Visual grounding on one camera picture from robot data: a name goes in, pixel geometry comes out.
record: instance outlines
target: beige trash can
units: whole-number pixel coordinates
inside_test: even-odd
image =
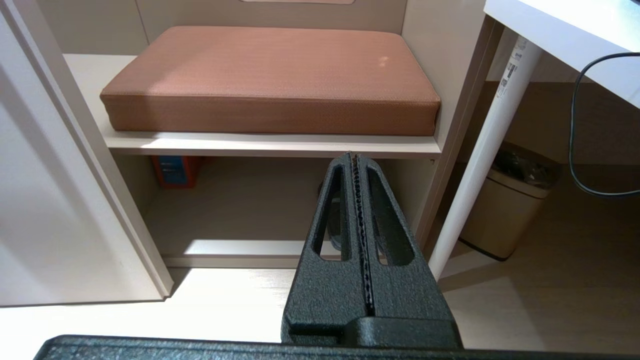
[[[503,143],[460,241],[491,258],[507,260],[559,175],[558,163]]]

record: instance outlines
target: brown cushion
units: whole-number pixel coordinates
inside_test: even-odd
[[[433,135],[440,98],[402,37],[179,26],[102,91],[126,131]]]

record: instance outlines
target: wooden floor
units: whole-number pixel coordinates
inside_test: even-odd
[[[465,347],[640,354],[640,199],[562,180],[511,259],[458,246],[439,285]],[[60,334],[280,340],[294,270],[171,269],[164,302],[0,309],[0,353]]]

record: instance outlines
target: open cabinet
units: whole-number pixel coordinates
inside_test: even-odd
[[[125,291],[115,299],[100,293],[79,299],[67,291],[68,296],[58,302],[162,299],[171,286],[167,266],[294,268],[329,161],[348,151],[380,161],[418,243],[424,244],[468,124],[469,109],[479,95],[483,81],[476,79],[486,77],[502,26],[484,16],[483,1],[320,2],[3,1],[3,15],[12,24],[9,35],[20,42],[24,63],[39,74],[41,85],[50,89],[49,97],[59,102],[57,121],[64,122],[78,153],[93,169],[92,181],[102,188],[100,196],[111,204],[110,212],[120,217],[119,226],[125,231],[116,253],[126,252],[141,265],[131,270],[131,279],[161,285],[155,295]],[[442,98],[436,133],[114,131],[100,91],[162,31],[185,24],[402,34]],[[149,159],[153,155],[206,157],[196,187],[160,189]],[[331,259],[338,252],[325,243],[323,255]],[[117,258],[104,266],[117,267]],[[64,287],[77,286],[74,281],[56,286],[65,293]]]

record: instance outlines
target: lower shelf compartment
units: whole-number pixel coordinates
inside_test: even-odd
[[[207,158],[193,189],[159,191],[147,227],[167,266],[295,268],[329,162]]]

